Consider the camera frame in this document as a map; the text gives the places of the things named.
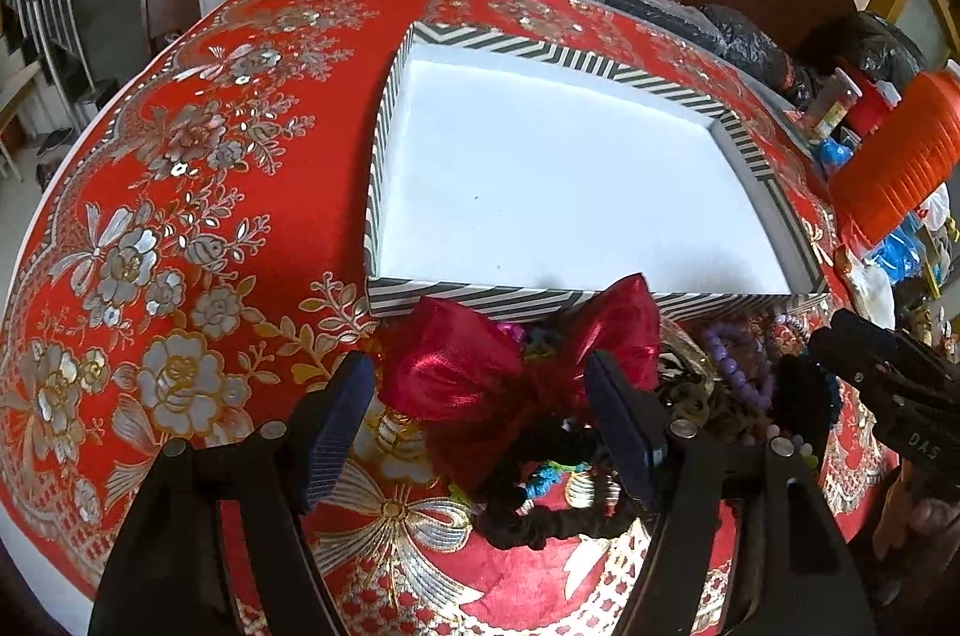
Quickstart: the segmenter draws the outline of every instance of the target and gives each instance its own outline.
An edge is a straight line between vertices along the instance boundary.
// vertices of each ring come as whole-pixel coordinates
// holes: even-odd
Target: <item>striped box edge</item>
[[[639,67],[631,67],[592,51],[580,51],[557,43],[549,43],[546,40],[523,38],[520,35],[510,35],[481,27],[415,21],[404,35],[391,64],[373,131],[371,180],[368,185],[364,231],[364,265],[367,273],[370,310],[377,318],[407,315],[414,310],[414,306],[421,297],[443,297],[474,307],[498,322],[535,322],[558,312],[574,310],[598,294],[587,290],[544,290],[515,286],[443,283],[442,281],[407,281],[402,278],[376,275],[383,160],[390,134],[395,98],[400,91],[400,78],[413,43],[433,43],[485,50],[490,53],[524,57],[545,64],[560,64],[561,67],[570,67],[600,78],[607,78],[624,86],[645,89],[721,122],[752,174],[774,196],[781,214],[787,219],[787,228],[803,256],[805,266],[808,267],[813,292],[800,295],[654,293],[654,301],[664,316],[675,321],[690,321],[706,314],[724,316],[743,315],[762,310],[806,310],[830,297],[827,279],[816,259],[813,247],[803,236],[799,218],[776,180],[773,169],[760,147],[755,144],[741,124],[736,113],[724,103],[709,94],[666,81]]]

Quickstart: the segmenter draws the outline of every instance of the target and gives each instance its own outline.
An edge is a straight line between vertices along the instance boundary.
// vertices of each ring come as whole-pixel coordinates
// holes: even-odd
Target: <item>white cardboard box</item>
[[[533,321],[635,272],[676,319],[827,293],[725,105],[597,54],[473,27],[415,23],[397,52],[364,250],[380,317],[430,295]]]

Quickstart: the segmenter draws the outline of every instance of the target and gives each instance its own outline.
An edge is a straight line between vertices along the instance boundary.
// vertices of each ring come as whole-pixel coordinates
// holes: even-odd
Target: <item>plastic jar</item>
[[[822,143],[863,96],[860,87],[837,67],[806,109],[800,129],[813,145]]]

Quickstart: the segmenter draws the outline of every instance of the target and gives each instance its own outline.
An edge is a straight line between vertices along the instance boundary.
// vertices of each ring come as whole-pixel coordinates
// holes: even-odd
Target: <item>red ribbon bow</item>
[[[659,310],[640,274],[593,298],[562,333],[555,359],[524,362],[487,317],[421,298],[392,330],[380,399],[424,426],[435,472],[472,492],[534,420],[589,421],[583,375],[591,352],[615,356],[634,387],[656,387]]]

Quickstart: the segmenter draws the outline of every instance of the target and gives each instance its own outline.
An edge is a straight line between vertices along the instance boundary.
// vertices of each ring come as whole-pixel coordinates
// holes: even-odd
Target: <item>table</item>
[[[363,296],[363,210],[382,83],[414,19],[593,50],[726,102],[824,262],[832,301],[803,324],[848,302],[830,260],[832,213],[805,161],[736,73],[673,35],[577,0],[229,0],[77,142],[27,235],[3,319],[0,500],[12,522],[0,520],[0,535],[74,632],[168,438],[237,440],[322,388],[347,349],[382,353]],[[844,396],[823,487],[851,536],[888,460],[872,417]],[[493,550],[433,476],[416,427],[378,401],[342,483],[306,529],[357,634],[607,633],[646,541],[637,528],[608,543]],[[224,529],[248,633],[262,634],[229,508]],[[731,546],[727,514],[697,632],[719,617]]]

